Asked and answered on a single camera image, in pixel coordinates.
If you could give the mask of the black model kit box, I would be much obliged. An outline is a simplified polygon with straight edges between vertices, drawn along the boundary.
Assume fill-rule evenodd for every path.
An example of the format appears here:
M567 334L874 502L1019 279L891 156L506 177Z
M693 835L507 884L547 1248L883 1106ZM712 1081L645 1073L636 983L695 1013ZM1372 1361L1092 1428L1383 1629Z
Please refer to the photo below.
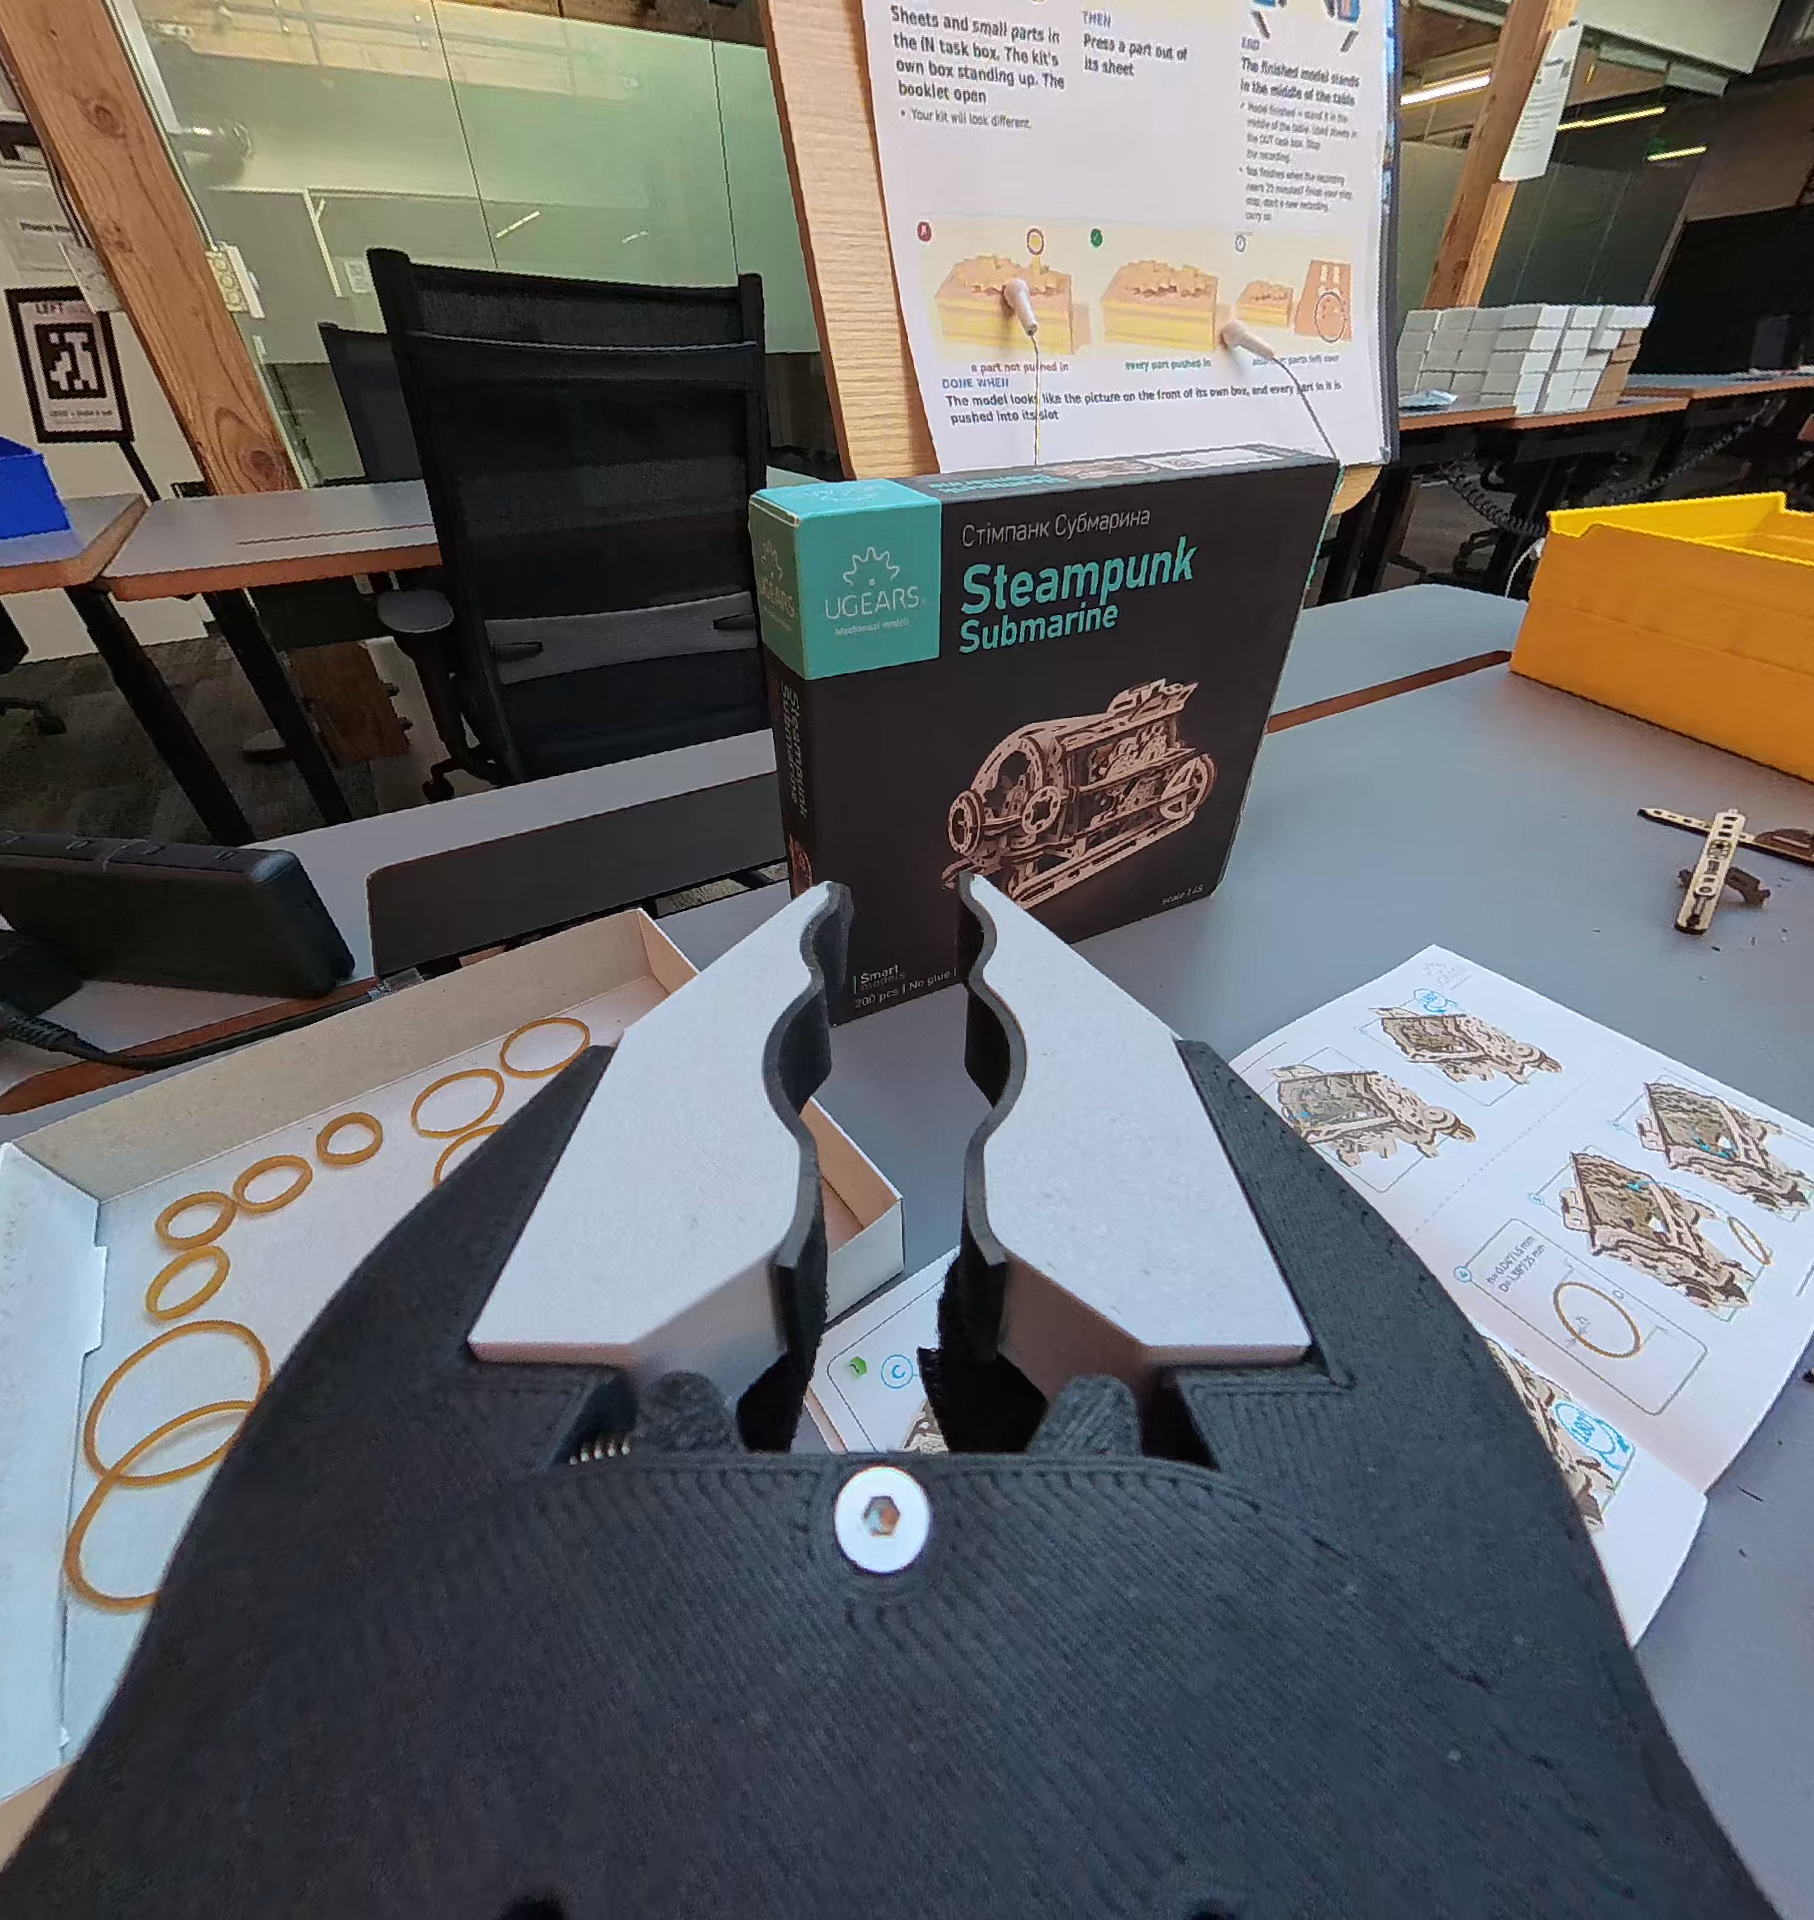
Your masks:
M1068 944L1207 896L1339 467L1212 448L750 502L791 888L844 1023L956 983L962 875Z

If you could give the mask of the stack of white boxes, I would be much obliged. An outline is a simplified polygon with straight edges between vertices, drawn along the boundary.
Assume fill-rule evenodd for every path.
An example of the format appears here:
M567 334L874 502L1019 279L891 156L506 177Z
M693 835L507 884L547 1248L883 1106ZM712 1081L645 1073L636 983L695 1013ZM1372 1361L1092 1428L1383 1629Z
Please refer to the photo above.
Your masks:
M1631 303L1418 309L1400 334L1400 409L1609 409L1624 398L1653 313Z

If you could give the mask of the black and white marker sign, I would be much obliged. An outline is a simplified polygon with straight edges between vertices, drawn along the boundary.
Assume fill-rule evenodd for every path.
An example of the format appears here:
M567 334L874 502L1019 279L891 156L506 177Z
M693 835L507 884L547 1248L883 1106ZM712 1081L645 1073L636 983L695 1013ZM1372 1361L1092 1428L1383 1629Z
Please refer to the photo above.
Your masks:
M77 286L7 287L7 323L40 444L126 444L133 418L111 323Z

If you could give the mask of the grey desk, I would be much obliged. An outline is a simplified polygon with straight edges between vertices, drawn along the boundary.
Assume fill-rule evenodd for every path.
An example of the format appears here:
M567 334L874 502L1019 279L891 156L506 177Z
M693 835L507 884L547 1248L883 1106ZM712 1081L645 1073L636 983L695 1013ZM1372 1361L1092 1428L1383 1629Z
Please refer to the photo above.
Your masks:
M1076 950L1180 1036L1312 1349L1079 1378L1015 1453L480 1361L577 1062L295 1345L0 1916L1814 1916L1807 1349L1631 1651L1474 1322L1237 1070L1440 946L1814 1130L1814 880L1662 930L1645 797L1814 823L1510 664L1259 743L1223 884ZM829 1032L936 1251L967 1003Z

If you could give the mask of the thin wooden model strip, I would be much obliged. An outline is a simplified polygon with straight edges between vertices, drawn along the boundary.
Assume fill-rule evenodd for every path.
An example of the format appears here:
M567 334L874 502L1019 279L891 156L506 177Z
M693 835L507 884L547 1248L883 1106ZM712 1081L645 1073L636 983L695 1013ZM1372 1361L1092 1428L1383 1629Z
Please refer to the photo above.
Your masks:
M1710 836L1716 832L1712 818L1695 818L1682 812L1668 812L1659 805L1640 805L1638 816L1664 823L1668 829L1693 832L1698 836ZM1742 829L1737 836L1737 845L1745 851L1767 852L1767 854L1814 867L1814 829L1764 829L1764 832Z

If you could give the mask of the black power strip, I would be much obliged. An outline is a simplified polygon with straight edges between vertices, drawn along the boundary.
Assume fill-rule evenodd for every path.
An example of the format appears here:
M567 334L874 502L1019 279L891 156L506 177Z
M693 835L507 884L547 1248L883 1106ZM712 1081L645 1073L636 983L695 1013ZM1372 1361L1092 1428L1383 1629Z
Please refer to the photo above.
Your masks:
M356 978L286 851L0 832L0 915L87 979L313 997Z

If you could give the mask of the white paper notice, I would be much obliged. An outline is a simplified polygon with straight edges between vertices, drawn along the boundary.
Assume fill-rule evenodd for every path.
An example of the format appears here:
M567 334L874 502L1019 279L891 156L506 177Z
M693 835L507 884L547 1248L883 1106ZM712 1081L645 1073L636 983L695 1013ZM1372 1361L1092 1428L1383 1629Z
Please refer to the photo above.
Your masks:
M1518 122L1504 156L1497 182L1518 183L1548 170L1548 161L1565 115L1567 87L1581 65L1584 25L1571 19L1544 45L1535 84L1518 108Z

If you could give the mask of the wooden post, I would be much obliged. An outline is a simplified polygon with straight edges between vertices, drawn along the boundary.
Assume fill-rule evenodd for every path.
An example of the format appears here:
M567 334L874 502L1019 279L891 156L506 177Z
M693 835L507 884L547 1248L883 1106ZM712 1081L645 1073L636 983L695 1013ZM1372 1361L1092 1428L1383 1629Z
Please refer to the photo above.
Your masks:
M1480 306L1515 191L1500 168L1553 37L1575 15L1575 3L1509 6L1439 256L1418 306Z

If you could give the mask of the group of tan rubber bands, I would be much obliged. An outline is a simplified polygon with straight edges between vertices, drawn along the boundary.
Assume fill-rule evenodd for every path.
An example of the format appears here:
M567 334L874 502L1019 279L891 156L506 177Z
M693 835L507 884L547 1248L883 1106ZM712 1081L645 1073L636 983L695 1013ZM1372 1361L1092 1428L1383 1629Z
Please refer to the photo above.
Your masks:
M344 1272L621 1015L558 1013L141 1186L106 1212L63 1581L150 1610L177 1531Z

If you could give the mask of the long wood-edged table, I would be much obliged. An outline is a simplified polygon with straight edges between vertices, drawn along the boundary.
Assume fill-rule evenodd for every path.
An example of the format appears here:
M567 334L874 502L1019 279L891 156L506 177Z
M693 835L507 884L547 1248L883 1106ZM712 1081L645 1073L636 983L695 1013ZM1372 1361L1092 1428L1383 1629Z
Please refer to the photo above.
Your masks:
M1655 374L1590 413L1405 414L1400 461L1369 498L1352 586L1518 595L1563 507L1771 487L1814 489L1814 369Z

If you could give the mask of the white cardboard tray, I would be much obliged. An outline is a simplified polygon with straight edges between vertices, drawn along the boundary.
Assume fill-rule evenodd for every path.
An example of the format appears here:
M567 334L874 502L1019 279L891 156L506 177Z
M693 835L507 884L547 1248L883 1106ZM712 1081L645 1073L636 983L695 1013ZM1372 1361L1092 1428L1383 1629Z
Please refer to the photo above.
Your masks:
M104 1335L109 1204L527 1020L621 1015L621 1032L592 1042L536 1101L696 974L629 913L146 1081L0 1149L0 1809L27 1811L77 1757L150 1618L91 1614L63 1581L80 1374ZM397 1222L459 1178L462 1167Z

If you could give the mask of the dark office chair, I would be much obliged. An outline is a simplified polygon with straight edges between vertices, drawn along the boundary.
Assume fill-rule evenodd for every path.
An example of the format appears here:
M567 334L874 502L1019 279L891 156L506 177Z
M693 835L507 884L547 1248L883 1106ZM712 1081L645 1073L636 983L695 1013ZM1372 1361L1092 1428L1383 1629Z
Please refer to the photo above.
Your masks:
M389 336L322 322L319 339L365 479L371 484L420 479L420 452Z

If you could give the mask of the slanted wooden beam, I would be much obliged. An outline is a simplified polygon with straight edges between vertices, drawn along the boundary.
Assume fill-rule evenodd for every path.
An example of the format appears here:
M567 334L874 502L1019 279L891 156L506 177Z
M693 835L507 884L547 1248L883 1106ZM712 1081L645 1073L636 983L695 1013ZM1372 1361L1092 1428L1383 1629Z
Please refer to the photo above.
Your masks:
M306 487L120 19L102 3L0 3L0 102L41 138L54 199L116 296L141 457L164 487Z

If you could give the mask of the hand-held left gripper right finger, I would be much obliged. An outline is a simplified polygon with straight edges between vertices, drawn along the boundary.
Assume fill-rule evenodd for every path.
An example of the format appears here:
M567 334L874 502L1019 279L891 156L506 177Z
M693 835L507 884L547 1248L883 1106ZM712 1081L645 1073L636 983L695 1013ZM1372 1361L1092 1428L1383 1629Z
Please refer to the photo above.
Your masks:
M950 1453L1015 1453L1079 1378L1149 1409L1181 1369L1274 1369L1312 1335L1171 1025L1032 913L956 884L965 1154L927 1406Z

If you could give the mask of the yellow plastic bin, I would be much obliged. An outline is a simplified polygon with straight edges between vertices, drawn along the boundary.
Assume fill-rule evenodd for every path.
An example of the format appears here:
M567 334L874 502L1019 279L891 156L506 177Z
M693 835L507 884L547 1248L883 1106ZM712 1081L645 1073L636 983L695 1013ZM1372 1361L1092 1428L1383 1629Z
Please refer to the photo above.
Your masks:
M1814 782L1814 510L1782 493L1558 510L1510 668Z

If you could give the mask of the illustrated instruction booklet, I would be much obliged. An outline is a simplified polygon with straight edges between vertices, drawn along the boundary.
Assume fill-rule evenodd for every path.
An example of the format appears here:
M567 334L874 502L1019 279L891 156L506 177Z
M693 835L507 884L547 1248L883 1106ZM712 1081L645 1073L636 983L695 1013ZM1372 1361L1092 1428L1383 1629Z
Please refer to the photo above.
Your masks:
M1237 1070L1480 1327L1640 1638L1814 1333L1814 1130L1440 949Z

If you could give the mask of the grey office table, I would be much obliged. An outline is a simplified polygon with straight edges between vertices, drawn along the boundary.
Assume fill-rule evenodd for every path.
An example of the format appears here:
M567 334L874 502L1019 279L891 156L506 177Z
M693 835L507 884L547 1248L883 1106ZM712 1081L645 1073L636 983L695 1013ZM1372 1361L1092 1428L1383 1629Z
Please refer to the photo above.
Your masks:
M426 484L344 484L148 506L102 586L116 604L199 595L323 823L350 818L312 718L248 604L251 588L400 575L441 562Z
M199 826L221 845L248 845L257 835L244 808L104 586L146 510L138 493L84 498L68 506L68 528L0 540L0 598L63 590Z

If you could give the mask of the black mesh office chair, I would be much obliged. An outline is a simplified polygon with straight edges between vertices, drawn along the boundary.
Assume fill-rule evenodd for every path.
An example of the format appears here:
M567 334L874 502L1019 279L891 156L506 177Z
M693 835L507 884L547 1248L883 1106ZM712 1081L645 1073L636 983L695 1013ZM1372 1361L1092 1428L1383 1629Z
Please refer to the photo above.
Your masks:
M493 784L766 725L750 499L764 299L420 264L367 270L450 602L442 739Z

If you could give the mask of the blue plastic bin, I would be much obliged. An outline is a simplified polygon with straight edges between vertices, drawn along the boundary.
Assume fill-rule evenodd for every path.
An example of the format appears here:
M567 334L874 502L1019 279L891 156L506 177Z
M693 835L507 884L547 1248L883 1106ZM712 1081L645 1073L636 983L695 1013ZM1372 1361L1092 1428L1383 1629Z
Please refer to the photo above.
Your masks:
M69 527L40 448L0 432L0 541L64 533Z

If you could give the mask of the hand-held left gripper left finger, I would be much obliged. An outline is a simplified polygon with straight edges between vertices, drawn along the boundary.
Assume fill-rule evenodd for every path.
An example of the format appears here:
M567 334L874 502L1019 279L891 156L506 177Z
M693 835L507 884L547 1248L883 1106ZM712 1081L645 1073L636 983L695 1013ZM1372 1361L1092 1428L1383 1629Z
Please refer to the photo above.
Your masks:
M607 1051L468 1347L695 1374L791 1450L833 1310L858 1299L858 1145L814 1097L849 892L825 880Z

